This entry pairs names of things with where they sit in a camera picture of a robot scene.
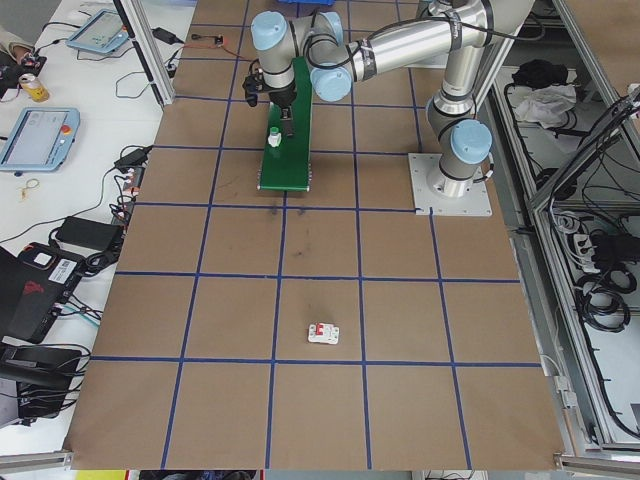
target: black bag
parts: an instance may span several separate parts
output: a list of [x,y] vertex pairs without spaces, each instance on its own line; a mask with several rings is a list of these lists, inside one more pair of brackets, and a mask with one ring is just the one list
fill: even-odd
[[520,69],[512,75],[513,83],[525,85],[534,90],[551,85],[566,85],[569,71],[564,65],[554,65],[546,60],[531,60],[520,65]]

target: tablet screen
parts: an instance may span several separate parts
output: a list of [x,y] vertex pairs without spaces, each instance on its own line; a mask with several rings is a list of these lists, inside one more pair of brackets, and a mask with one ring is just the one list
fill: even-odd
[[64,110],[29,112],[11,143],[4,163],[46,165],[66,118]]
[[122,31],[122,20],[117,13],[104,12],[73,38],[74,43],[104,49],[113,37]]

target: white bracket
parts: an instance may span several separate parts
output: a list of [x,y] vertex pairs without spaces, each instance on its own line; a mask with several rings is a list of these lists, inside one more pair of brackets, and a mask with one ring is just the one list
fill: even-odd
[[[432,168],[438,168],[441,155],[432,153],[410,153],[409,169],[411,171],[411,187],[413,188],[413,204],[417,215],[434,215],[447,217],[490,217],[491,203],[484,182],[474,183],[461,198],[447,198],[434,192],[427,184],[427,174]],[[476,173],[482,176],[480,168]]]

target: brown cardboard surface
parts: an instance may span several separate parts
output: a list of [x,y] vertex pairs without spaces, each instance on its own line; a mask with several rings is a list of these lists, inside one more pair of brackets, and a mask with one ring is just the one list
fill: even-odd
[[314,105],[311,112],[311,149],[353,150],[351,107]]
[[275,297],[275,280],[201,278],[187,355],[269,358]]
[[555,468],[552,455],[540,455],[563,451],[542,370],[462,368],[458,378],[476,468]]
[[[114,278],[94,355],[179,356],[187,325],[191,277]],[[136,299],[153,298],[153,302]]]
[[173,87],[177,95],[226,99],[229,97],[234,69],[233,62],[181,60]]
[[210,220],[202,271],[277,273],[281,230],[282,212],[277,209],[216,210]]
[[206,213],[200,207],[136,206],[118,269],[193,272]]
[[[216,25],[215,27],[211,25],[191,25],[189,28],[189,33],[187,34],[187,38],[191,39],[191,34],[197,33],[198,35],[222,35],[226,41],[226,47],[231,50],[233,53],[238,53],[240,50],[240,38],[243,36],[242,27],[229,27],[229,26],[220,26]],[[195,45],[209,45],[210,39],[202,39],[202,40],[194,40],[193,42],[189,40],[189,43],[194,43]],[[220,60],[228,60],[231,61],[233,65],[234,57],[229,52],[225,52],[221,48],[187,48],[186,52],[182,55],[182,58],[209,58],[209,59],[220,59]],[[206,79],[200,79],[204,83],[207,82]]]
[[226,102],[178,98],[164,109],[156,144],[216,147],[220,144]]
[[495,188],[488,184],[493,215],[434,217],[438,254],[445,278],[518,279],[518,269],[502,220]]
[[[389,84],[397,85],[390,91]],[[364,82],[360,88],[353,92],[355,103],[358,105],[380,105],[381,99],[384,99],[389,105],[407,105],[413,106],[413,93],[411,90],[411,82],[409,81],[409,70],[400,68],[392,70],[382,75],[372,78]]]
[[[358,282],[285,280],[278,321],[278,358],[287,360],[360,360]],[[312,323],[333,323],[341,329],[338,345],[307,341]]]
[[288,205],[355,207],[353,155],[314,153],[311,161],[311,191],[289,192]]
[[177,364],[93,360],[64,448],[76,470],[160,467]]
[[370,367],[367,381],[374,468],[466,468],[450,368]]
[[412,108],[355,107],[358,152],[418,151]]
[[218,183],[213,197],[224,205],[282,205],[282,192],[258,190],[262,151],[225,150],[220,158]]
[[456,359],[464,362],[538,361],[520,285],[447,284],[445,294]]
[[283,271],[287,275],[357,275],[353,212],[294,210],[287,215]]
[[278,365],[271,467],[364,470],[362,370],[345,365]]
[[365,282],[364,311],[368,359],[449,360],[437,284]]
[[261,103],[247,115],[246,103],[232,103],[224,135],[225,147],[264,148],[267,137],[265,124],[269,116],[269,105]]
[[216,150],[154,150],[149,158],[138,200],[208,203],[217,157]]
[[413,213],[363,212],[360,229],[365,276],[436,277],[427,217]]
[[268,400],[268,365],[185,365],[167,468],[259,468]]
[[351,28],[353,30],[377,30],[384,25],[398,21],[398,11],[394,3],[362,4],[353,2]]
[[[190,32],[255,58],[257,13],[314,7],[201,0]],[[320,10],[360,38],[396,7]],[[303,195],[256,190],[266,103],[237,101],[247,67],[183,52],[67,439],[74,468],[552,468],[561,445],[493,189],[489,219],[413,213],[406,154],[439,150],[423,107],[442,72],[314,98]],[[338,345],[308,343],[314,322],[337,325]]]
[[640,12],[629,0],[565,0],[583,37],[620,96],[638,83]]
[[406,157],[358,155],[358,188],[363,208],[413,210]]
[[191,23],[244,25],[249,0],[207,0],[198,2]]

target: blue grid line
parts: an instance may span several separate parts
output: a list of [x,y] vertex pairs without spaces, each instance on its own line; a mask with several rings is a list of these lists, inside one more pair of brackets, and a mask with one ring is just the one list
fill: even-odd
[[413,106],[414,106],[413,115],[416,121],[416,134],[418,135],[418,150],[420,152],[423,152],[424,146],[422,144],[422,133],[420,132],[420,116],[418,112],[419,111],[425,112],[426,109],[423,108],[422,106],[418,106],[418,102],[416,101],[416,88],[413,81],[413,71],[411,68],[407,68],[407,71],[409,72],[409,85],[411,87],[411,97],[413,98]]
[[[119,270],[116,272],[116,275],[122,276],[139,276],[139,277],[195,277],[195,273],[191,272],[143,272],[143,271],[127,271],[127,270]],[[317,280],[317,281],[343,281],[343,280],[360,280],[364,282],[404,282],[404,283],[489,283],[489,284],[498,284],[498,285],[517,285],[520,283],[520,280],[487,280],[482,278],[411,278],[411,277],[368,277],[363,275],[362,277],[357,276],[314,276],[314,275],[278,275],[278,274],[261,274],[261,273],[208,273],[208,272],[199,272],[197,274],[199,277],[213,277],[213,278],[266,278],[266,279],[275,279],[281,278],[283,280]]]
[[[188,146],[188,145],[153,145],[153,148],[167,148],[176,150],[221,150],[223,152],[261,152],[263,149],[251,147],[214,147],[214,146]],[[343,155],[381,155],[385,157],[406,157],[406,152],[354,152],[353,150],[310,150],[311,153],[330,153]]]
[[259,365],[355,365],[383,367],[542,368],[538,362],[428,362],[413,360],[305,360],[295,358],[133,357],[92,355],[101,362],[241,363]]
[[214,147],[210,145],[197,146],[197,145],[153,145],[153,148],[173,148],[175,150],[220,150],[220,147]]
[[[138,201],[136,205],[145,207],[191,207],[191,208],[203,208],[208,207],[208,203],[180,203],[180,202],[147,202]],[[213,208],[237,208],[246,210],[315,210],[315,211],[329,211],[329,212],[353,212],[356,207],[319,207],[319,206],[296,206],[296,205],[243,205],[243,204],[224,204],[213,203]],[[408,208],[358,208],[361,212],[375,212],[375,213],[415,213],[415,210]]]
[[[347,24],[351,28],[351,6],[347,2]],[[362,403],[364,415],[364,439],[367,455],[367,469],[373,468],[373,460],[371,454],[371,425],[369,419],[369,384],[367,379],[367,342],[366,342],[366,320],[364,313],[364,285],[362,275],[362,232],[360,230],[360,189],[358,180],[358,145],[356,140],[356,109],[355,94],[353,89],[350,93],[351,97],[351,137],[353,145],[353,182],[355,187],[355,218],[356,218],[356,246],[358,255],[358,304],[360,309],[360,350],[362,355]]]
[[[249,2],[247,1],[247,4],[245,5],[245,10],[244,10],[244,20],[243,23],[246,23],[247,21],[247,13],[249,11]],[[242,30],[242,32],[240,33],[240,40],[239,40],[239,44],[242,44],[242,37],[244,35],[244,29]],[[235,79],[236,79],[236,75],[238,72],[238,62],[236,61],[236,63],[234,64],[233,67],[233,75],[231,77],[231,86],[229,87],[229,98],[232,97],[233,95],[233,87],[235,85]],[[223,144],[224,141],[224,136],[225,133],[227,131],[227,123],[229,120],[229,111],[231,110],[231,103],[227,102],[227,108],[225,111],[225,116],[224,116],[224,123],[222,125],[222,133],[220,134],[220,145]],[[220,171],[220,159],[222,157],[222,150],[218,150],[218,158],[216,160],[216,173],[214,175],[213,178],[213,182],[211,184],[211,191],[209,193],[209,203],[213,203],[213,195],[215,192],[215,187],[216,187],[216,182],[218,179],[218,172]],[[211,207],[209,206],[207,208],[207,216],[205,218],[205,223],[204,223],[204,231],[202,232],[202,241],[200,243],[200,251],[198,252],[198,263],[197,263],[197,267],[196,267],[196,275],[195,275],[195,279],[193,282],[193,291],[191,292],[191,299],[190,299],[190,303],[189,303],[189,310],[187,313],[187,321],[185,324],[185,329],[184,329],[184,335],[182,338],[182,347],[180,350],[180,362],[178,363],[178,372],[176,374],[176,383],[175,383],[175,387],[174,387],[174,391],[173,391],[173,399],[171,402],[171,410],[169,413],[169,420],[168,420],[168,424],[167,424],[167,433],[166,433],[166,437],[165,437],[165,443],[164,443],[164,448],[163,448],[163,452],[162,452],[162,461],[160,464],[160,469],[164,470],[166,468],[166,463],[167,463],[167,457],[169,455],[169,446],[171,444],[171,433],[173,430],[173,421],[175,419],[175,413],[176,413],[176,406],[177,406],[177,402],[178,402],[178,394],[180,391],[180,382],[182,379],[182,369],[184,366],[184,358],[185,358],[185,353],[187,350],[187,342],[189,339],[189,330],[191,328],[191,320],[193,317],[193,309],[194,309],[194,305],[195,305],[195,299],[196,299],[196,294],[198,291],[198,281],[199,281],[199,276],[198,274],[200,273],[200,269],[202,267],[202,259],[204,257],[204,250],[205,250],[205,246],[207,244],[207,235],[208,235],[208,231],[209,231],[209,224],[210,224],[210,220],[211,220]]]
[[449,315],[447,313],[447,301],[444,294],[444,282],[442,281],[442,268],[440,265],[440,254],[438,251],[438,236],[436,235],[436,226],[433,221],[433,209],[429,212],[429,226],[431,227],[431,238],[433,242],[433,254],[435,256],[436,271],[438,274],[438,287],[440,290],[440,301],[442,303],[442,316],[444,318],[444,326],[447,334],[447,346],[449,348],[449,358],[451,359],[451,373],[453,375],[453,388],[456,395],[456,404],[458,407],[458,418],[460,421],[460,433],[462,435],[462,444],[464,447],[464,455],[467,461],[467,470],[472,470],[471,452],[469,451],[469,440],[467,438],[467,429],[464,423],[464,412],[462,410],[462,398],[460,397],[460,385],[458,384],[458,374],[456,372],[455,357],[453,354],[453,342],[451,339],[451,327],[449,325]]
[[280,252],[278,258],[278,275],[276,284],[276,304],[273,314],[273,338],[271,340],[271,370],[269,372],[269,404],[267,406],[267,444],[265,449],[265,469],[271,465],[271,431],[273,429],[273,390],[275,388],[276,377],[276,353],[278,348],[278,322],[280,320],[280,297],[282,294],[282,267],[284,264],[284,247],[287,234],[287,192],[282,197],[282,231],[280,233]]
[[[245,100],[241,98],[231,98],[225,100],[220,97],[207,97],[201,95],[183,95],[176,94],[176,98],[185,98],[187,100],[204,100],[207,102],[230,102],[230,103],[246,103]],[[258,100],[258,105],[270,105],[269,100]],[[396,109],[405,109],[405,110],[420,110],[422,107],[418,107],[416,105],[389,105],[389,104],[381,104],[381,103],[330,103],[326,102],[313,102],[313,105],[316,107],[357,107],[357,108],[396,108]]]

